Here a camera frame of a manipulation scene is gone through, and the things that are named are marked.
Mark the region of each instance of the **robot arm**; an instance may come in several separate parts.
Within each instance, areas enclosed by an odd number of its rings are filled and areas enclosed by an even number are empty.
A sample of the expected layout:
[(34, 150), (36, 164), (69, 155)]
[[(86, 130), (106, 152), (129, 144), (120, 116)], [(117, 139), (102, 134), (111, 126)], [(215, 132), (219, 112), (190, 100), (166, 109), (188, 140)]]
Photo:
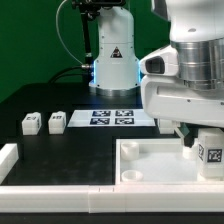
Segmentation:
[(166, 0), (152, 0), (152, 12), (165, 20), (170, 20)]
[(143, 107), (154, 118), (224, 127), (224, 1), (165, 3), (171, 45), (140, 62)]

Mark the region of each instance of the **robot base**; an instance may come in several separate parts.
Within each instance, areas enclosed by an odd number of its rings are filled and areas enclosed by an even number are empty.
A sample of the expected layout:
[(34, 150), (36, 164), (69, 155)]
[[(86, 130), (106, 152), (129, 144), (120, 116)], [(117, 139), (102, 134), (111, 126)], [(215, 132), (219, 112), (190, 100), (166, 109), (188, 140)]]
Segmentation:
[(101, 89), (97, 87), (95, 84), (89, 84), (89, 90), (91, 93), (102, 95), (102, 96), (109, 96), (109, 97), (124, 97), (124, 96), (131, 96), (140, 93), (140, 86), (136, 86), (131, 89)]

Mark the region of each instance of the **marker cube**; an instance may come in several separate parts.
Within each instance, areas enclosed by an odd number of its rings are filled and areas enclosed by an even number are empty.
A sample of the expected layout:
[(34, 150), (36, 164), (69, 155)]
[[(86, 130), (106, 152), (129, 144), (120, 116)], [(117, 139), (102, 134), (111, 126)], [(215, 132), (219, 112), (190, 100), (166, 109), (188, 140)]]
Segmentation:
[(22, 121), (23, 135), (37, 135), (41, 128), (41, 114), (27, 114)]
[(53, 113), (48, 125), (50, 134), (63, 134), (66, 127), (66, 113), (61, 111)]
[(205, 178), (224, 177), (224, 133), (218, 128), (199, 129), (198, 171)]

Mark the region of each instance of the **black table surface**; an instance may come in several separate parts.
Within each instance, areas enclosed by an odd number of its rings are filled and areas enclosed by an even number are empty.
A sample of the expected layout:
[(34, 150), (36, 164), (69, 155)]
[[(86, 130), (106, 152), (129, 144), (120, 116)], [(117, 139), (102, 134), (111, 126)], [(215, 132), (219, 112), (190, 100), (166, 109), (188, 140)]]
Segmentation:
[[(90, 94), (82, 84), (31, 84), (0, 104), (0, 144), (17, 143), (19, 161), (3, 186), (113, 185), (116, 139), (159, 138), (157, 127), (66, 127), (63, 135), (49, 135), (53, 112), (74, 110), (141, 109), (141, 97), (110, 98)], [(40, 112), (37, 136), (23, 136), (27, 113)], [(174, 137), (163, 135), (163, 138)], [(0, 214), (0, 223), (224, 223), (222, 213), (138, 214)]]

